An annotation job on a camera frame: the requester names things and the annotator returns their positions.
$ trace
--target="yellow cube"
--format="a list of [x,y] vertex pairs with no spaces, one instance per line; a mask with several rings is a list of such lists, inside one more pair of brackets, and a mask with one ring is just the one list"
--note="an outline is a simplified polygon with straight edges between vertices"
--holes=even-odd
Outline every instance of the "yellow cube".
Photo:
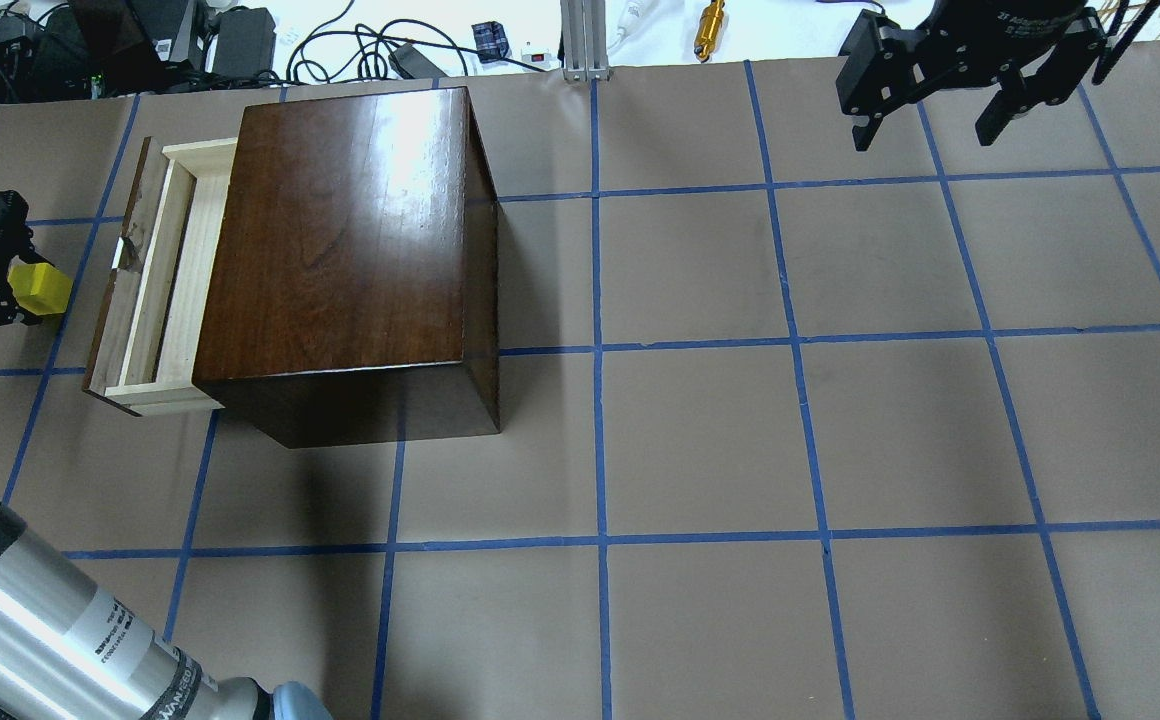
[[50,263],[14,266],[7,279],[16,293],[16,301],[35,315],[63,315],[68,310],[73,281]]

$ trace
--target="wooden box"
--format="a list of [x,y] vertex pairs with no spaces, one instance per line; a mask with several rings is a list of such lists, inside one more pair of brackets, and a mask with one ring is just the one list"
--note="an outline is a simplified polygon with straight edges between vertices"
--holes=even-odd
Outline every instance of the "wooden box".
[[496,432],[496,194],[464,88],[147,141],[123,237],[95,395],[229,407],[288,448]]

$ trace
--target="yellow screwdriver handle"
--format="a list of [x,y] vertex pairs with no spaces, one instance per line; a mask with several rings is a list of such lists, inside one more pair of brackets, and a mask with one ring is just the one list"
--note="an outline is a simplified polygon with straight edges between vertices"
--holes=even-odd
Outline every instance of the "yellow screwdriver handle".
[[726,0],[712,0],[699,14],[699,31],[695,34],[696,59],[705,63],[718,46],[718,35],[722,32],[722,7]]

